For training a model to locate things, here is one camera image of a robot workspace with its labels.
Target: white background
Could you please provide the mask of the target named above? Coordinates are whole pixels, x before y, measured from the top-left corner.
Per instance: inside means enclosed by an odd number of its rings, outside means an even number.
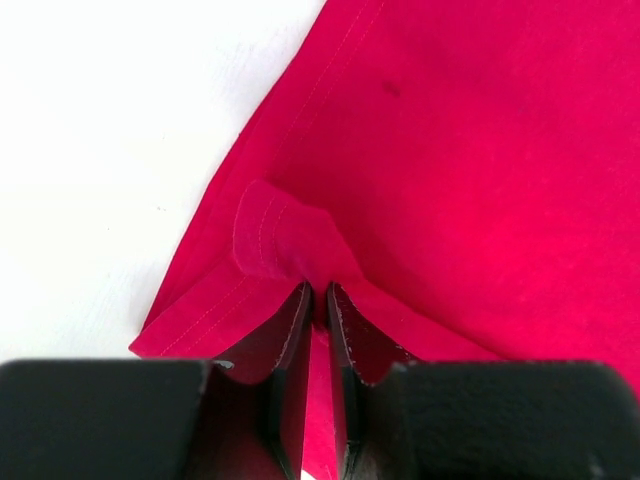
[[[0,2],[0,362],[127,357],[322,0]]]

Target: stain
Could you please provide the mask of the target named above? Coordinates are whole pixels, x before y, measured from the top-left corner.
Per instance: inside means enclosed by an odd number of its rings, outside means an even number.
[[[393,83],[391,80],[384,80],[382,82],[382,89],[389,95],[392,95],[396,98],[402,95],[402,90],[400,90],[400,87]]]

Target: black object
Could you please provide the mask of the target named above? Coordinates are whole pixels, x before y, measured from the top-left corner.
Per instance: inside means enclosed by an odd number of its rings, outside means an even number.
[[[640,480],[640,411],[604,365],[419,362],[328,294],[341,478]]]
[[[640,413],[594,363],[418,361],[327,295],[349,479],[640,480]],[[0,368],[0,480],[299,478],[311,289],[208,361]]]

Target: seam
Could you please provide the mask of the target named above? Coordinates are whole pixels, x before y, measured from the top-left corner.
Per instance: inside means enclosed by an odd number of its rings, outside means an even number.
[[[267,218],[267,213],[269,213],[269,209],[271,208],[271,205],[273,205],[273,202],[275,201],[276,197],[275,195],[273,197],[271,197],[271,201],[269,202],[269,205],[267,205],[267,208],[264,209],[264,215],[262,215],[262,220],[260,220],[260,227],[258,228],[258,253],[260,254],[260,264],[264,267],[264,255],[262,254],[262,228],[264,227],[264,221]]]
[[[423,313],[420,310],[414,308],[413,306],[405,303],[404,300],[399,299],[398,297],[396,297],[395,295],[392,295],[391,293],[389,293],[386,289],[384,289],[383,287],[377,285],[376,283],[372,282],[369,279],[365,279],[365,281],[367,281],[368,283],[370,283],[371,285],[373,285],[375,288],[377,288],[378,290],[386,293],[387,295],[389,295],[391,298],[393,298],[394,300],[396,300],[397,302],[401,303],[402,305],[404,305],[406,308],[408,308],[411,312],[415,313],[416,315],[418,315],[419,317],[422,317],[428,321],[431,321],[433,323],[435,323],[436,325],[442,327],[444,330],[447,330],[448,332],[452,333],[453,335],[457,335],[458,337],[468,341],[469,343],[472,343],[473,345],[475,345],[476,347],[480,347],[483,350],[486,350],[489,353],[493,353],[495,356],[497,356],[499,359],[501,360],[515,360],[515,357],[509,356],[509,355],[505,355],[503,353],[498,352],[496,349],[494,349],[493,347],[489,347],[488,345],[484,345],[483,342],[478,341],[472,337],[470,337],[469,335],[467,335],[466,333],[459,331],[457,328],[451,326],[451,325],[447,325],[446,323],[444,323],[442,320],[436,319],[433,316],[427,314],[427,313]],[[347,296],[349,295],[348,292],[348,287],[345,286],[341,286],[342,289],[344,290],[344,292],[347,294]],[[351,304],[356,307],[356,310],[358,309],[358,307],[356,306],[355,302],[353,302],[353,300],[351,301]]]
[[[344,75],[345,71],[347,70],[347,68],[349,67],[349,65],[351,65],[351,62],[353,61],[353,59],[355,58],[356,54],[358,53],[358,51],[360,50],[360,47],[362,46],[362,42],[364,41],[364,39],[366,38],[366,36],[368,35],[369,31],[371,30],[371,27],[373,26],[373,24],[376,22],[376,20],[378,19],[378,17],[380,16],[380,12],[382,11],[382,7],[384,7],[384,2],[382,2],[380,4],[380,8],[378,8],[378,11],[376,12],[376,14],[374,15],[373,19],[371,20],[371,22],[369,23],[369,25],[367,25],[366,30],[364,31],[364,33],[362,34],[362,36],[360,37],[360,39],[358,40],[358,43],[356,44],[353,53],[351,54],[351,57],[349,57],[349,60],[347,60],[347,63],[345,63],[344,67],[342,68],[342,70],[340,71],[340,73],[338,74],[338,76],[336,77],[335,81],[333,82],[333,85],[331,85],[331,87],[329,88],[329,90],[327,91],[326,95],[324,96],[324,98],[322,99],[322,101],[320,102],[320,105],[318,105],[318,108],[316,109],[316,112],[313,116],[313,118],[311,119],[311,121],[309,122],[309,126],[306,128],[306,130],[304,131],[304,133],[302,134],[302,136],[298,139],[298,142],[296,143],[296,147],[298,145],[300,145],[302,143],[302,141],[307,138],[307,135],[309,134],[309,132],[311,131],[311,127],[313,126],[313,124],[315,123],[316,119],[318,118],[318,115],[320,114],[320,111],[322,110],[322,108],[324,107],[325,103],[327,102],[327,99],[329,98],[329,95],[331,95],[331,93],[333,92],[333,90],[336,88],[336,86],[338,85],[338,83],[340,82],[340,79],[342,78],[342,76]],[[289,155],[289,157],[287,157],[287,159],[284,162],[283,168],[280,171],[280,173],[278,173],[276,175],[276,179],[281,178],[282,176],[284,176],[288,171],[289,171],[289,167],[291,165],[291,160],[294,156],[294,153],[291,153]]]
[[[284,207],[282,207],[282,210],[280,210],[280,213],[278,214],[278,218],[276,218],[276,221],[273,224],[273,231],[271,232],[271,247],[273,248],[273,254],[276,261],[276,270],[280,270],[280,260],[278,258],[279,257],[278,247],[276,246],[276,229],[280,224],[280,220],[282,220],[282,214],[284,213],[284,211],[287,209],[288,206],[289,204],[285,203]]]
[[[215,268],[217,268],[217,267],[222,263],[222,261],[227,257],[227,255],[229,254],[229,252],[230,252],[230,251],[231,251],[231,248],[230,248],[230,247],[225,247],[225,249],[224,249],[224,250],[223,250],[223,252],[220,254],[220,256],[219,256],[219,257],[216,257],[216,258],[213,260],[213,262],[212,262],[212,263],[213,263],[213,265],[212,265],[211,267],[209,267],[209,271],[214,270]],[[188,259],[187,259],[187,261],[183,264],[183,266],[182,266],[182,271],[184,271],[184,269],[187,267],[187,265],[188,265],[188,263],[189,263],[189,260],[190,260],[190,258],[188,258]],[[176,286],[176,285],[178,285],[178,282],[176,282],[176,283],[174,284],[174,286],[173,286],[173,289],[172,289],[170,292],[168,292],[168,294],[167,294],[167,296],[168,296],[168,297],[169,297],[169,296],[171,296],[171,295],[173,294],[173,291],[175,290],[175,286]],[[174,299],[174,300],[169,304],[169,306],[168,306],[168,307],[166,307],[166,308],[165,308],[165,309],[163,309],[163,310],[162,310],[158,315],[156,315],[156,316],[153,318],[153,320],[151,320],[151,321],[149,322],[149,324],[148,324],[146,327],[144,327],[144,329],[143,329],[142,331],[144,332],[145,330],[147,330],[149,327],[151,327],[151,325],[153,325],[154,323],[156,323],[156,320],[158,320],[158,318],[160,318],[160,317],[164,314],[164,312],[166,312],[167,310],[170,310],[171,308],[173,308],[173,306],[175,305],[175,303],[176,303],[176,301],[177,301],[178,299],[180,299],[180,297],[178,297],[177,299]]]
[[[233,251],[234,255],[235,255],[235,250],[236,250],[236,222],[238,220],[238,213],[240,212],[240,209],[243,208],[242,204],[244,203],[244,197],[247,196],[247,192],[249,191],[249,188],[247,186],[247,188],[244,189],[244,192],[242,192],[242,195],[240,195],[240,200],[238,200],[238,207],[236,208],[236,216],[233,219],[233,226],[231,227],[231,250]]]
[[[256,125],[254,125],[252,130],[255,130],[255,127],[259,123],[260,123],[260,119],[257,120]],[[247,142],[245,141],[240,146],[240,148],[238,149],[238,155],[234,160],[234,165],[237,164],[238,161],[240,160],[240,158],[242,157],[242,153],[245,150],[246,144],[247,144]],[[222,185],[220,185],[218,187],[217,193],[215,195],[216,199],[219,199],[222,196],[222,192],[224,191],[225,187],[228,187],[228,180],[229,180],[229,176],[230,176],[232,170],[233,170],[233,168],[231,168],[230,171],[227,173],[226,178],[222,181]],[[203,194],[203,196],[202,196],[202,198],[200,200],[200,203],[196,207],[196,210],[194,212],[194,217],[193,218],[195,218],[195,215],[198,214],[198,210],[202,206],[204,197],[207,196],[207,192],[209,191],[209,187],[211,187],[212,182],[213,182],[213,178],[207,184],[207,187],[205,188],[204,194]],[[187,265],[189,264],[190,260],[192,259],[194,250],[196,250],[198,248],[198,246],[200,245],[200,243],[202,242],[203,232],[206,230],[207,226],[209,225],[209,222],[211,221],[211,218],[213,217],[215,211],[216,211],[215,202],[213,202],[211,205],[209,205],[209,208],[206,211],[203,210],[202,214],[203,214],[203,216],[206,215],[206,218],[205,218],[204,222],[202,223],[202,225],[200,226],[200,228],[198,229],[197,233],[194,233],[194,245],[189,249],[190,252],[189,252],[189,254],[187,256],[187,259],[182,264],[180,264],[180,266],[176,265],[176,267],[175,267],[175,269],[177,270],[176,280],[173,282],[173,285],[171,287],[167,287],[167,296],[169,296],[170,293],[173,293],[173,291],[175,290],[177,285],[180,285],[180,283],[181,283],[180,280],[182,279],[182,275],[184,274],[184,270],[185,270],[185,268],[187,268]],[[192,227],[192,225],[191,225],[191,223],[189,223],[189,225],[187,226],[187,230],[186,231],[188,232],[191,227]],[[181,243],[182,243],[182,239],[180,240],[180,244],[178,244],[176,252],[178,251],[178,249],[180,249]],[[223,253],[221,255],[221,258],[230,249],[231,249],[231,247],[226,248],[225,249],[225,253]]]
[[[351,30],[353,30],[353,27],[355,26],[355,24],[358,22],[358,20],[360,19],[360,16],[362,15],[362,12],[364,12],[364,10],[367,8],[367,6],[369,5],[369,3],[371,3],[371,0],[367,0],[367,2],[363,5],[363,7],[360,9],[360,11],[358,12],[358,15],[356,15],[356,18],[353,20],[353,22],[351,23],[351,26],[349,27],[349,29],[347,30],[347,32],[344,34],[344,37],[342,37],[342,41],[340,42],[340,45],[338,45],[338,48],[336,49],[335,53],[333,54],[333,57],[331,57],[331,60],[329,60],[329,63],[327,63],[327,66],[324,68],[324,70],[322,71],[322,73],[318,76],[318,80],[316,81],[315,85],[313,86],[313,88],[311,89],[311,93],[309,93],[309,96],[307,97],[307,100],[304,102],[304,104],[302,105],[302,107],[300,108],[300,110],[298,111],[298,114],[295,116],[295,118],[293,119],[293,121],[291,122],[291,125],[289,125],[289,128],[287,130],[287,132],[284,135],[284,138],[282,139],[282,141],[280,142],[280,145],[278,145],[278,148],[276,150],[276,153],[273,155],[272,157],[272,162],[273,160],[275,160],[276,158],[278,158],[278,155],[280,154],[280,151],[282,150],[282,147],[284,147],[284,144],[286,143],[287,139],[289,138],[289,135],[291,134],[291,132],[293,131],[293,127],[296,126],[296,123],[298,123],[298,119],[300,118],[300,116],[302,115],[302,112],[304,112],[304,109],[307,108],[307,105],[309,104],[309,102],[311,101],[311,98],[313,97],[313,94],[316,92],[316,90],[318,89],[318,86],[320,85],[320,82],[322,81],[322,79],[324,78],[324,76],[326,75],[327,71],[329,70],[329,68],[331,67],[331,65],[333,65],[333,62],[335,61],[335,59],[337,58],[338,54],[340,53],[340,51],[342,50],[342,47],[344,47],[345,42],[347,41],[347,38],[349,37],[349,34],[351,33]]]
[[[191,326],[189,328],[187,328],[184,333],[182,335],[180,335],[178,338],[176,338],[167,348],[165,348],[162,352],[160,352],[160,356],[164,355],[165,353],[167,353],[167,351],[169,349],[171,349],[171,347],[173,347],[176,343],[178,343],[180,340],[182,340],[185,335],[187,333],[189,333],[196,325],[198,325],[203,318],[205,318],[207,315],[209,315],[218,305],[220,305],[222,302],[224,302],[227,298],[229,298],[233,292],[235,292],[238,288],[240,288],[240,286],[247,280],[248,277],[244,277],[242,280],[240,280],[235,287],[233,287],[229,292],[227,292],[227,294],[222,297],[220,300],[218,300],[211,308],[209,308],[206,312],[204,312],[199,318],[198,320],[196,320],[193,324],[191,324]]]
[[[231,313],[238,308],[240,305],[242,305],[251,295],[253,295],[253,293],[257,290],[258,285],[260,285],[260,282],[262,281],[262,279],[259,279],[256,284],[253,286],[253,288],[251,290],[249,290],[249,292],[242,297],[242,299],[236,303],[233,307],[231,307],[227,313],[225,313],[222,317],[220,317],[216,322],[213,323],[213,325],[211,325],[209,328],[207,328],[207,330],[200,336],[200,338],[198,338],[195,342],[193,342],[193,344],[191,344],[191,346],[189,348],[187,348],[184,353],[187,353],[188,351],[190,351],[193,347],[195,347],[198,343],[200,343],[200,341],[206,337],[207,335],[209,335],[209,332],[211,332],[211,330],[213,330],[213,328],[218,325],[222,320],[224,320],[225,318],[227,318],[229,315],[231,315]]]

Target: red fabric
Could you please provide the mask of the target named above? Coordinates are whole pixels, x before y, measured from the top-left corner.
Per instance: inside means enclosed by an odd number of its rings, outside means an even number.
[[[639,65],[633,1],[329,0],[131,349],[210,357],[300,279],[337,280],[424,359],[596,359],[639,392]],[[317,332],[317,478],[326,348]]]

